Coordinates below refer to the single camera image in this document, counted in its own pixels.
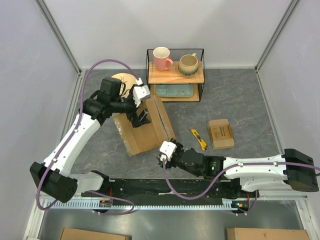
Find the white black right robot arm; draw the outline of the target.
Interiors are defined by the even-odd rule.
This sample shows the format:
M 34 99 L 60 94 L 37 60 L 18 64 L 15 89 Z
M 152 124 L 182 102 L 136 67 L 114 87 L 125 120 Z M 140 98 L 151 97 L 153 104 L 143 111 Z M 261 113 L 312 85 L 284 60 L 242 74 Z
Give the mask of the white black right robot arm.
M 319 191 L 320 169 L 310 156 L 293 148 L 269 157 L 236 158 L 204 155 L 193 148 L 184 150 L 182 144 L 171 139 L 162 143 L 157 160 L 162 168 L 180 168 L 209 181 L 235 180 L 229 184 L 229 191 L 235 197 L 285 185 L 298 192 Z

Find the yellow utility knife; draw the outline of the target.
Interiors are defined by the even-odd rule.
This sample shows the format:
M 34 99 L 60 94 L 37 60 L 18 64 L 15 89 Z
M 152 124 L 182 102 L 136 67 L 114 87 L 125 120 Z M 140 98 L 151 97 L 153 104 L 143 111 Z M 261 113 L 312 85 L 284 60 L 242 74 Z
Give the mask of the yellow utility knife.
M 207 150 L 207 143 L 203 140 L 203 138 L 199 135 L 199 133 L 197 132 L 196 129 L 190 129 L 190 131 L 192 132 L 193 136 L 197 139 L 198 143 L 200 144 L 201 146 L 201 149 L 203 151 L 206 151 Z

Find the brown cardboard express box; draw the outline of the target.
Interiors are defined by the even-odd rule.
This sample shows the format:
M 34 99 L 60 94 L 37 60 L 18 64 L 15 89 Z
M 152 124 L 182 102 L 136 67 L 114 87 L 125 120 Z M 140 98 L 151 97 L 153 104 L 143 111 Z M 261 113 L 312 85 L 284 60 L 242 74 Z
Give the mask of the brown cardboard express box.
M 124 113 L 112 117 L 130 157 L 158 148 L 164 141 L 176 137 L 160 97 L 147 99 L 137 112 L 140 114 L 144 109 L 148 111 L 147 119 L 150 123 L 140 127 L 133 127 Z

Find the kraft scouring pads package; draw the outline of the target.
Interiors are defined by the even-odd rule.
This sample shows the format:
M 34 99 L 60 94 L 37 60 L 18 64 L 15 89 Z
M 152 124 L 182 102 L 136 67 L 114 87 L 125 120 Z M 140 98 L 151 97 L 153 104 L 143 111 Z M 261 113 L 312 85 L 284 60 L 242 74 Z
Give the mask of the kraft scouring pads package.
M 233 130 L 228 119 L 210 120 L 207 129 L 214 150 L 230 149 L 235 146 Z

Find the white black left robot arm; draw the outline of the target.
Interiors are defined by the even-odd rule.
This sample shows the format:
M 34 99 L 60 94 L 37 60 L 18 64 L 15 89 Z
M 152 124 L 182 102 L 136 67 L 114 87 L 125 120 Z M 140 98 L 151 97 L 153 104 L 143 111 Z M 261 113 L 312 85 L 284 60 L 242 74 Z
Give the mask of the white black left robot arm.
M 125 114 L 134 128 L 149 123 L 147 109 L 137 113 L 139 106 L 151 96 L 148 86 L 137 79 L 127 97 L 120 95 L 122 86 L 121 80 L 105 77 L 100 88 L 80 106 L 72 127 L 55 150 L 42 163 L 34 162 L 30 166 L 38 193 L 44 192 L 61 203 L 91 190 L 99 197 L 109 193 L 110 185 L 102 174 L 97 171 L 71 174 L 71 169 L 88 140 L 112 114 Z

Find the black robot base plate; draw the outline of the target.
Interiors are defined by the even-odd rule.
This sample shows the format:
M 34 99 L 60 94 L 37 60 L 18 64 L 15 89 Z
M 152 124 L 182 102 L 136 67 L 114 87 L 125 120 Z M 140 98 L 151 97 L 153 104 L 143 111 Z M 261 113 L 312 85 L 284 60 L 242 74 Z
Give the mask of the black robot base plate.
M 98 193 L 111 197 L 129 200 L 139 204 L 150 203 L 220 203 L 223 199 L 235 201 L 249 198 L 253 200 L 258 193 L 246 192 L 241 189 L 240 181 L 218 180 L 211 189 L 201 198 L 186 200 L 178 197 L 171 191 L 165 179 L 134 179 L 116 178 L 106 179 Z

